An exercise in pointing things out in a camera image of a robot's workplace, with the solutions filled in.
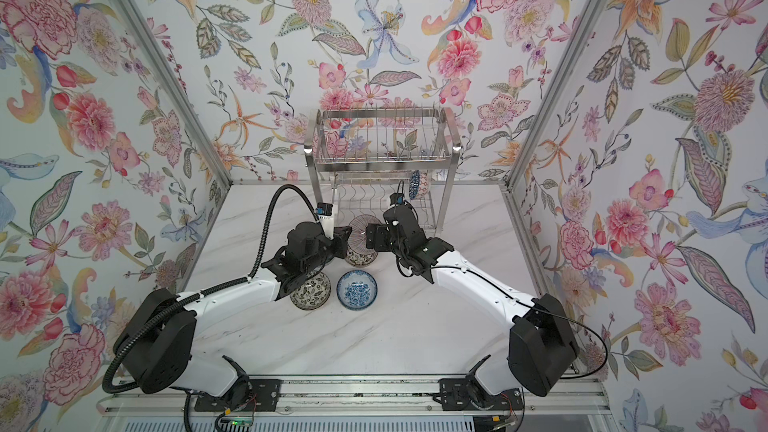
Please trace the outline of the purple striped bowl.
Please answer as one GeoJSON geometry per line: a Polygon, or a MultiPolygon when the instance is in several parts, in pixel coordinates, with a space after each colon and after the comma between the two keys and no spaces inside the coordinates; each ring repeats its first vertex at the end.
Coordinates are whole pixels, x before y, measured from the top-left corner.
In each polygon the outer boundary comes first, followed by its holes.
{"type": "Polygon", "coordinates": [[[360,255],[370,255],[375,252],[367,246],[366,231],[369,225],[380,225],[381,221],[374,215],[359,214],[351,221],[349,226],[352,228],[348,245],[349,248],[360,255]]]}

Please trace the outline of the blue triangle pattern bowl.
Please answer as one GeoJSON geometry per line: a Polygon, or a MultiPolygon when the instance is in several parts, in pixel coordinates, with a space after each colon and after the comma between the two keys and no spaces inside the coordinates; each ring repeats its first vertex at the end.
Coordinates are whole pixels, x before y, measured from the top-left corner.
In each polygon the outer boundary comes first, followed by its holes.
{"type": "Polygon", "coordinates": [[[408,199],[410,201],[423,199],[430,189],[430,176],[426,171],[414,170],[408,182],[408,199]]]}

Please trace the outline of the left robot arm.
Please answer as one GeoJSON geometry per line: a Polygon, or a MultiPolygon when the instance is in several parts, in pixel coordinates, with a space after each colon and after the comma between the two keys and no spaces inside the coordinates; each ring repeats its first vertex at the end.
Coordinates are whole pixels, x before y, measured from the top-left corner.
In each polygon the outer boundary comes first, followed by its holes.
{"type": "Polygon", "coordinates": [[[263,276],[240,277],[192,293],[150,293],[115,341],[103,391],[153,394],[173,388],[212,397],[244,394],[249,383],[245,370],[227,355],[198,350],[200,334],[249,308],[290,296],[332,260],[346,257],[351,234],[349,226],[302,222],[264,263],[263,276]]]}

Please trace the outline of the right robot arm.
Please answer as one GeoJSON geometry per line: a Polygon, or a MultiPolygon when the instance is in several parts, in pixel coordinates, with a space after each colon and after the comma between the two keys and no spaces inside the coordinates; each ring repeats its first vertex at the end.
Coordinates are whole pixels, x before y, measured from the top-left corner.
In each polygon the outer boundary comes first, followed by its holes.
{"type": "Polygon", "coordinates": [[[366,227],[367,248],[393,253],[401,270],[453,292],[508,330],[506,355],[489,355],[468,373],[475,394],[521,389],[545,397],[565,378],[579,346],[556,297],[534,297],[477,268],[453,245],[427,236],[408,205],[390,207],[383,218],[382,224],[366,227]]]}

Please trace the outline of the steel two-tier dish rack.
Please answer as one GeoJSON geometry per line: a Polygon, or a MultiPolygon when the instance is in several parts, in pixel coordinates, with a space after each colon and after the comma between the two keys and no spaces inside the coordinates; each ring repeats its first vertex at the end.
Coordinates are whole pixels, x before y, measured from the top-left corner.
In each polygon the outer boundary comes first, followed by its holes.
{"type": "Polygon", "coordinates": [[[405,194],[421,227],[441,232],[457,176],[463,144],[458,122],[447,107],[319,110],[309,119],[304,140],[312,191],[332,203],[339,225],[356,215],[380,218],[390,195],[405,194]],[[430,176],[428,194],[408,199],[414,170],[430,176]]]}

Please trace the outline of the light blue floral bowl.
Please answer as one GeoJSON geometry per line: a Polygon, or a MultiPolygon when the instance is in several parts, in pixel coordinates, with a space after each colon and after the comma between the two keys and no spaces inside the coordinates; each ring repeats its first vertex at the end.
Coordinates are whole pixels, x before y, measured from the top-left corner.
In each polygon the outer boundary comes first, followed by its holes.
{"type": "Polygon", "coordinates": [[[370,273],[352,270],[340,277],[336,294],[345,309],[361,311],[370,307],[377,299],[378,284],[370,273]]]}

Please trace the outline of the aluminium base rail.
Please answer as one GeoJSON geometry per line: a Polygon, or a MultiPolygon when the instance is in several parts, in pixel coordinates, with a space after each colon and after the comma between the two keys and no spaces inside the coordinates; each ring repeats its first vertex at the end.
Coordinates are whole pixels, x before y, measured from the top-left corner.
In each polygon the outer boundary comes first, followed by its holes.
{"type": "MultiPolygon", "coordinates": [[[[454,410],[443,400],[442,375],[253,375],[251,379],[269,396],[258,417],[397,416],[397,415],[505,415],[508,405],[476,409],[460,399],[454,410]]],[[[533,415],[610,415],[604,387],[595,379],[558,382],[545,397],[512,392],[526,417],[533,415]]]]}

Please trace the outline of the left aluminium corner post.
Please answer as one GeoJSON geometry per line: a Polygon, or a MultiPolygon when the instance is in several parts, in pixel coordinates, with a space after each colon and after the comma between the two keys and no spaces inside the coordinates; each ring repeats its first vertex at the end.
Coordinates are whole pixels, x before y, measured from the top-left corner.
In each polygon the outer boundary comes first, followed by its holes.
{"type": "Polygon", "coordinates": [[[208,165],[208,170],[220,183],[227,193],[233,185],[231,175],[226,171],[219,155],[214,149],[213,142],[207,136],[206,131],[195,113],[194,107],[185,94],[175,73],[165,59],[163,48],[156,41],[145,17],[141,13],[135,0],[113,0],[115,8],[125,19],[127,30],[136,39],[138,45],[147,56],[147,61],[153,75],[162,89],[168,94],[172,104],[180,114],[184,125],[193,140],[199,146],[198,150],[208,165]]]}

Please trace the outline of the aluminium corner post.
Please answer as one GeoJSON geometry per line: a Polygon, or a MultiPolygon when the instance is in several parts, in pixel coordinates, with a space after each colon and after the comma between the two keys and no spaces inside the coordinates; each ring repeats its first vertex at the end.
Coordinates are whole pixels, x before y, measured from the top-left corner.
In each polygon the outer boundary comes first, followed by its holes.
{"type": "Polygon", "coordinates": [[[195,113],[194,107],[185,94],[175,73],[165,59],[163,48],[156,41],[145,17],[141,13],[135,0],[113,0],[115,8],[125,19],[127,30],[136,39],[138,45],[147,56],[147,61],[153,75],[162,89],[168,94],[172,104],[180,114],[184,125],[193,140],[199,146],[198,150],[208,165],[208,170],[220,183],[227,193],[233,185],[231,175],[226,171],[219,155],[214,149],[213,142],[207,136],[206,131],[195,113]]]}
{"type": "Polygon", "coordinates": [[[522,149],[515,164],[512,166],[505,190],[512,192],[523,181],[526,167],[537,147],[539,137],[545,128],[550,116],[555,110],[560,96],[578,65],[581,56],[587,48],[587,43],[594,32],[599,17],[608,0],[587,0],[582,11],[581,21],[571,35],[571,40],[564,49],[560,62],[554,69],[554,74],[549,88],[545,92],[542,103],[533,117],[533,122],[527,130],[522,149]]]}

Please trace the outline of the right aluminium corner post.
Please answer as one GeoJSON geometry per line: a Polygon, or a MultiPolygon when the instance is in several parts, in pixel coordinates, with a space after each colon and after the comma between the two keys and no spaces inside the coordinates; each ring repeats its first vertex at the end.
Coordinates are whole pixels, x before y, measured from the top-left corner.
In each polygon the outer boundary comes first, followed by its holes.
{"type": "Polygon", "coordinates": [[[512,166],[505,190],[512,192],[523,181],[526,167],[537,147],[539,137],[545,128],[550,116],[555,110],[560,96],[578,65],[581,56],[587,48],[587,43],[594,32],[599,17],[608,0],[587,0],[582,11],[581,21],[571,35],[571,40],[564,49],[560,62],[554,69],[554,74],[549,88],[545,92],[542,103],[533,117],[533,122],[527,130],[522,149],[515,164],[512,166]]]}

